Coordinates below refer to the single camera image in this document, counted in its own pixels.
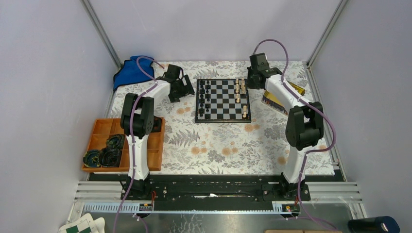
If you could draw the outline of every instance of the aluminum frame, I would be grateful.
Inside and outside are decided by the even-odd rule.
[[[94,27],[96,28],[97,33],[99,34],[100,38],[102,39],[104,46],[106,47],[107,51],[110,54],[110,57],[113,59],[113,62],[117,66],[117,68],[121,68],[121,60],[114,49],[112,42],[110,42],[109,36],[107,35],[106,31],[103,28],[102,23],[100,23],[99,18],[97,17],[96,12],[93,9],[89,0],[80,0],[82,3],[85,11],[89,15],[90,21],[93,23]]]
[[[341,16],[341,13],[345,9],[347,3],[350,0],[341,0],[338,4],[338,7],[336,8],[335,12],[332,15],[332,18],[330,19],[329,23],[327,24],[325,31],[323,32],[318,44],[315,47],[315,50],[313,50],[312,54],[310,55],[308,59],[307,65],[311,67],[313,63],[316,60],[316,57],[319,55],[320,50],[322,49],[324,43],[326,42],[328,36],[330,35],[330,32],[332,31],[333,27],[335,26],[336,22],[338,21],[339,17]]]
[[[333,204],[345,203],[354,219],[367,217],[362,203],[362,197],[355,182],[307,182],[311,201],[303,203]],[[80,218],[83,211],[113,213],[117,210],[121,200],[122,187],[119,182],[79,182],[68,223]],[[122,211],[136,211],[138,204],[150,203],[146,200],[126,200],[126,208]],[[279,205],[292,204],[290,201],[272,201],[272,211],[153,211],[152,213],[167,214],[281,214]]]

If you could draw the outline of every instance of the metal floor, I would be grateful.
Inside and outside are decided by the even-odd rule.
[[[342,204],[305,204],[314,217],[335,224],[343,233],[349,233],[346,224],[352,219],[349,207]],[[105,231],[113,232],[115,213],[91,213],[94,219],[104,217]],[[312,221],[288,220],[280,215],[257,214],[151,214],[144,219],[150,233],[264,233],[265,230],[322,230]],[[120,214],[118,233],[144,233],[143,223],[131,214]]]

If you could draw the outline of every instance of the black circular object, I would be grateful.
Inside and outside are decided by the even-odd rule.
[[[119,167],[121,151],[113,148],[103,148],[99,154],[99,163],[102,167]]]
[[[399,233],[400,228],[393,217],[379,216],[348,221],[353,233]]]
[[[124,135],[116,134],[106,140],[106,146],[113,149],[123,149]]]
[[[89,150],[83,156],[83,163],[86,167],[100,167],[101,164],[99,163],[99,154],[100,150]]]

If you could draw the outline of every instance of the blue cloth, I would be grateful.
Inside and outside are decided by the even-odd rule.
[[[130,60],[125,60],[123,67],[113,76],[113,90],[119,86],[142,83],[150,80],[145,74],[143,74],[136,64],[136,60],[139,56],[132,56]],[[155,71],[152,68],[152,61],[148,59],[140,59],[139,64],[144,71],[150,74],[152,77]]]

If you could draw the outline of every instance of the white paper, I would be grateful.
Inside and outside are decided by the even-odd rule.
[[[72,227],[77,227],[78,232],[86,228],[90,228],[92,233],[100,233],[98,231],[95,221],[93,220],[90,214],[85,214],[77,221],[62,226],[61,228],[59,228],[59,233],[67,233],[66,229],[72,228]]]

